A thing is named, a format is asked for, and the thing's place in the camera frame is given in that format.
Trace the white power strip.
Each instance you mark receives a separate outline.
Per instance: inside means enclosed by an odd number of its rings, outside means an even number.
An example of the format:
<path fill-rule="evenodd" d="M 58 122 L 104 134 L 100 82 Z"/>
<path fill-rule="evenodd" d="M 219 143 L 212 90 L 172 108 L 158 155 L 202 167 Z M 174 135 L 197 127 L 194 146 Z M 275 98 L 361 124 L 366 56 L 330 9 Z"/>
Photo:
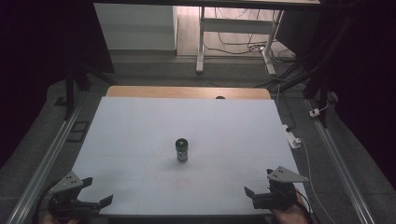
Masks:
<path fill-rule="evenodd" d="M 301 143 L 302 143 L 301 139 L 297 138 L 292 133 L 291 128 L 288 125 L 283 124 L 283 129 L 284 129 L 284 132 L 285 132 L 285 135 L 286 135 L 286 139 L 287 139 L 290 147 L 292 149 L 299 148 L 301 146 Z"/>

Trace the aluminium rail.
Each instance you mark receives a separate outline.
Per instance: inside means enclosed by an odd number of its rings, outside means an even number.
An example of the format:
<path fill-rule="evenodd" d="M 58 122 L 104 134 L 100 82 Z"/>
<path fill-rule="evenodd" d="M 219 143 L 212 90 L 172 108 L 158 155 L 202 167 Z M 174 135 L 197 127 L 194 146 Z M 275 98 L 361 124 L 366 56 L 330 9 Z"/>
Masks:
<path fill-rule="evenodd" d="M 22 193 L 16 206 L 10 214 L 6 224 L 23 224 L 27 216 L 29 215 L 32 207 L 35 204 L 40 190 L 44 186 L 44 182 L 47 179 L 49 172 L 56 161 L 56 158 L 61 151 L 65 139 L 69 134 L 75 120 L 81 110 L 81 106 L 85 101 L 85 96 L 79 96 L 76 100 L 74 109 L 67 120 L 64 120 L 61 128 L 56 133 L 55 138 L 50 143 L 46 153 L 44 154 L 41 162 L 38 164 L 35 172 L 33 173 L 27 187 Z"/>
<path fill-rule="evenodd" d="M 353 206 L 355 213 L 360 220 L 360 224 L 375 224 L 374 217 L 364 200 L 360 189 L 355 183 L 352 174 L 347 168 L 347 164 L 340 154 L 337 145 L 334 143 L 331 133 L 322 125 L 318 117 L 311 117 L 310 120 L 315 124 L 321 142 L 327 150 L 328 157 L 332 161 L 332 168 L 337 173 L 338 178 L 343 185 L 344 193 Z"/>

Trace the black metal stand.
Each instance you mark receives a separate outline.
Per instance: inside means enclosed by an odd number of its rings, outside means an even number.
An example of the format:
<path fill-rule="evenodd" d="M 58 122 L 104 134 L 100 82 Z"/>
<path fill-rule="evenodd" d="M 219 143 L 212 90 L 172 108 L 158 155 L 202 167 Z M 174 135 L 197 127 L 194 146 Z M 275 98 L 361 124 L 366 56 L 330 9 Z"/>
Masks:
<path fill-rule="evenodd" d="M 89 91 L 91 89 L 92 83 L 88 78 L 88 74 L 92 74 L 110 86 L 113 86 L 117 85 L 117 82 L 111 79 L 108 74 L 114 73 L 113 63 L 104 64 L 103 68 L 89 63 L 76 63 L 72 65 L 65 76 L 65 101 L 62 102 L 62 105 L 66 107 L 64 119 L 69 120 L 72 113 L 76 110 L 75 86 L 78 86 L 81 91 Z"/>
<path fill-rule="evenodd" d="M 287 81 L 279 90 L 286 91 L 308 80 L 303 96 L 313 99 L 319 94 L 322 111 L 318 119 L 324 127 L 327 127 L 330 64 L 335 60 L 335 53 L 355 18 L 356 14 L 351 11 L 326 13 L 287 10 L 286 18 L 282 20 L 280 31 L 276 34 L 278 40 L 297 55 L 294 65 L 282 77 L 288 76 L 294 68 L 301 66 L 304 69 L 302 75 Z"/>

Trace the dark jar with black lid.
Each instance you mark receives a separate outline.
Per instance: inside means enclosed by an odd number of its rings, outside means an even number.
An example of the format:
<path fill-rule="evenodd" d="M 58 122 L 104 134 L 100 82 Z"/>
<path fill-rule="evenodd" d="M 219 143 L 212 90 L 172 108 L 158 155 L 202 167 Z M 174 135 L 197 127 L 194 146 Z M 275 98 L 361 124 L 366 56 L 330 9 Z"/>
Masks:
<path fill-rule="evenodd" d="M 188 150 L 189 143 L 185 138 L 179 138 L 176 140 L 176 152 L 178 162 L 184 163 L 188 161 Z"/>

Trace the white table cover sheet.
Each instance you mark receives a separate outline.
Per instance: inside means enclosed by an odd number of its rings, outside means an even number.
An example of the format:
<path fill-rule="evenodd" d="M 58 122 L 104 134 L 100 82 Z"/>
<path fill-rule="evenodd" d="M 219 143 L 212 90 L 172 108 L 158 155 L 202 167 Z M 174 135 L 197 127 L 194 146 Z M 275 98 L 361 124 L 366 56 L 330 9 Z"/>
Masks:
<path fill-rule="evenodd" d="M 189 143 L 178 162 L 176 140 Z M 105 215 L 255 215 L 244 187 L 267 190 L 266 169 L 297 169 L 272 100 L 105 97 L 73 166 L 113 196 Z"/>

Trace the person's right hand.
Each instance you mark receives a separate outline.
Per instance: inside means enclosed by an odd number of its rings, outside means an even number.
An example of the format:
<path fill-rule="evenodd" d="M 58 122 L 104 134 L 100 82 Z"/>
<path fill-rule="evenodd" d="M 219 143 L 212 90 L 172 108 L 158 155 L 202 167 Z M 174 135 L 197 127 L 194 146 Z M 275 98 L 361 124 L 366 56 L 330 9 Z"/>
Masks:
<path fill-rule="evenodd" d="M 271 209 L 279 224 L 308 224 L 305 212 L 294 204 L 286 211 Z"/>

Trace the wooden table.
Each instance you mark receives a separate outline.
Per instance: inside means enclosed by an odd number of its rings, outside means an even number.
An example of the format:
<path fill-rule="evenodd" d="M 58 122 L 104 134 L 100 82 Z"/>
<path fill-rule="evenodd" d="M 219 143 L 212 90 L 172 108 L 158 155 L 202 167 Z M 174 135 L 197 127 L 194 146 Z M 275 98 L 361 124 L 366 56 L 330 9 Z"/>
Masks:
<path fill-rule="evenodd" d="M 267 89 L 215 87 L 111 86 L 106 97 L 270 100 Z"/>

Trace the person's left hand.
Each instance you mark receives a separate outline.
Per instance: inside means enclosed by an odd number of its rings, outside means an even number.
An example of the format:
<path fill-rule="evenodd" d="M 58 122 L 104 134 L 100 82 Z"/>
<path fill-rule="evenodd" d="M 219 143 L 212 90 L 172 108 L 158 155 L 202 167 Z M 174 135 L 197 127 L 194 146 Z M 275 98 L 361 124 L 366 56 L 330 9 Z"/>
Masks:
<path fill-rule="evenodd" d="M 79 224 L 79 222 L 80 222 L 79 219 L 69 219 L 66 223 L 61 223 L 50 213 L 47 213 L 46 215 L 43 216 L 39 224 Z"/>

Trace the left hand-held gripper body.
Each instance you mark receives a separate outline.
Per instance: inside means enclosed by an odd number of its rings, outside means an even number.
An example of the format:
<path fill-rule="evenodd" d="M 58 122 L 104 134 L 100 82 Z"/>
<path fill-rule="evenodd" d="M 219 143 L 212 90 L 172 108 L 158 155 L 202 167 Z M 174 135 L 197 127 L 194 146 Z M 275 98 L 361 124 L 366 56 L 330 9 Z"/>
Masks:
<path fill-rule="evenodd" d="M 68 173 L 50 188 L 49 213 L 55 218 L 97 218 L 99 203 L 86 203 L 78 199 L 82 180 L 74 172 Z"/>

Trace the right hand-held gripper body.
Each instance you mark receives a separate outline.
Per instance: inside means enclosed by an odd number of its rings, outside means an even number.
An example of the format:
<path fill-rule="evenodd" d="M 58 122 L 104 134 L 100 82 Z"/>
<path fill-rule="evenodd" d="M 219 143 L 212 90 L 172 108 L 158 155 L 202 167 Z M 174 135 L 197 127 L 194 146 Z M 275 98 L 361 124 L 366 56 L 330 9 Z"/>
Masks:
<path fill-rule="evenodd" d="M 267 175 L 267 178 L 270 192 L 255 194 L 252 200 L 255 209 L 288 210 L 297 201 L 294 184 L 308 181 L 307 177 L 282 166 Z"/>

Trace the white desk frame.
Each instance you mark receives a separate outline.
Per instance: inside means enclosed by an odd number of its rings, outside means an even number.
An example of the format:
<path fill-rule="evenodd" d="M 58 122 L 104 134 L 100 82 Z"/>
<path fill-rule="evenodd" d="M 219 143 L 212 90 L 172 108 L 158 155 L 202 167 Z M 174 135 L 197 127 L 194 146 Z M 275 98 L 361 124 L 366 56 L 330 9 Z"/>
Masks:
<path fill-rule="evenodd" d="M 238 19 L 216 19 L 205 16 L 205 8 L 200 7 L 199 14 L 199 42 L 197 50 L 196 73 L 202 74 L 204 71 L 204 34 L 205 32 L 213 33 L 236 33 L 236 34 L 253 34 L 268 35 L 264 47 L 259 49 L 268 75 L 274 75 L 276 70 L 270 58 L 270 50 L 276 36 L 276 31 L 283 11 L 276 10 L 275 16 L 271 21 L 251 21 Z"/>

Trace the white cabinet panel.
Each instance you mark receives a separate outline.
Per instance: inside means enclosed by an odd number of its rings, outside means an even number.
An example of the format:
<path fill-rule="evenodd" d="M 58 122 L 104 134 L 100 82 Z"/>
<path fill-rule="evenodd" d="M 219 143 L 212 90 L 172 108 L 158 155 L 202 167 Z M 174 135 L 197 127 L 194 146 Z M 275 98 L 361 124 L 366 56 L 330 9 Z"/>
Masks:
<path fill-rule="evenodd" d="M 94 8 L 109 49 L 177 49 L 176 7 L 95 3 Z"/>

